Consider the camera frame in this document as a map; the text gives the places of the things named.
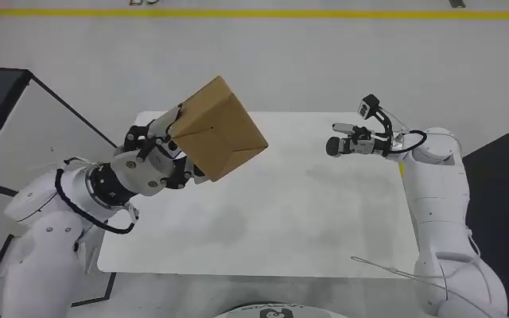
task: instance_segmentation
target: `brown cardboard box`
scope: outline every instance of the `brown cardboard box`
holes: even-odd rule
[[[212,181],[269,146],[220,76],[183,103],[169,134]]]

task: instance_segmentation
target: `white table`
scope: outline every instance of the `white table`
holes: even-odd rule
[[[141,113],[136,124],[161,112]],[[135,197],[140,220],[107,233],[106,272],[394,277],[352,255],[412,272],[418,256],[398,165],[325,153],[334,122],[355,113],[251,113],[269,148],[218,182]],[[130,222],[120,212],[110,224]]]

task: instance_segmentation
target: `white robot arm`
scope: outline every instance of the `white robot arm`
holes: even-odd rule
[[[15,244],[6,267],[2,317],[63,318],[71,306],[80,274],[78,258],[89,235],[98,227],[129,233],[138,220],[130,204],[137,194],[152,196],[163,188],[182,189],[189,179],[207,177],[167,134],[180,114],[175,107],[148,126],[132,126],[111,162],[47,173],[20,191],[6,214],[29,227]],[[106,221],[126,209],[132,224],[116,229]]]
[[[394,137],[392,123],[373,95],[363,99],[358,113],[364,119],[377,118],[385,131],[334,124],[332,128],[347,137],[330,138],[327,153],[333,157],[373,153],[402,163],[403,186],[417,224],[420,254],[414,274],[384,269],[419,280],[417,299],[431,316],[506,317],[502,282],[470,244],[475,246],[465,224],[470,194],[459,142],[442,128],[411,130]]]

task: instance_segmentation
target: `yellow floor line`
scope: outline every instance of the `yellow floor line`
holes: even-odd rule
[[[409,20],[509,20],[509,11],[228,10],[228,9],[0,9],[10,17],[229,17]]]

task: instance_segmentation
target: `gray floor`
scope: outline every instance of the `gray floor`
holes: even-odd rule
[[[213,317],[252,301],[280,301],[356,317],[426,317],[404,279],[119,274],[112,298],[69,317]]]
[[[507,9],[509,3],[465,2],[475,10]],[[119,7],[126,1],[16,3]],[[252,6],[246,0],[174,2],[211,3]],[[257,4],[288,9],[269,0]],[[297,7],[447,10],[449,4],[324,0]],[[509,21],[2,17],[0,65],[33,71],[115,142],[139,112],[166,110],[222,75],[249,111],[354,111],[375,93],[408,125],[450,129],[469,153],[507,132],[508,30]],[[73,308],[69,317],[205,318],[266,300],[351,317],[423,317],[411,285],[400,279],[121,273],[108,302]]]

